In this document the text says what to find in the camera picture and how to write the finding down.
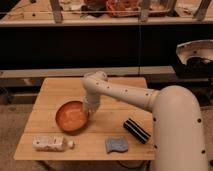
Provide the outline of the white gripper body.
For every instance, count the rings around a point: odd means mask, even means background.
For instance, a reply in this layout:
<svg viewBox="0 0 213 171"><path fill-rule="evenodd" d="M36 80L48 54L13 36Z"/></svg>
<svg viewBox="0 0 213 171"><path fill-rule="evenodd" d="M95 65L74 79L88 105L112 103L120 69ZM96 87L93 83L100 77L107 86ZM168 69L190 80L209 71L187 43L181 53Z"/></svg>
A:
<svg viewBox="0 0 213 171"><path fill-rule="evenodd" d="M83 109L88 115L94 114L100 106L100 96L97 94L86 94L83 99Z"/></svg>

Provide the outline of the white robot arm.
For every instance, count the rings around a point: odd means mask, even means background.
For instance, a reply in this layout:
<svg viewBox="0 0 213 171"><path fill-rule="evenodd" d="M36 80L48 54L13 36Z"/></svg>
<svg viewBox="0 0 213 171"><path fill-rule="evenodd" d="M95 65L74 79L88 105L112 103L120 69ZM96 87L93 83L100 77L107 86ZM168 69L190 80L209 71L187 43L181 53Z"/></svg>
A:
<svg viewBox="0 0 213 171"><path fill-rule="evenodd" d="M106 95L152 113L155 159L151 171L208 171L199 102L182 86L161 90L110 83L103 71L82 81L84 110L92 114Z"/></svg>

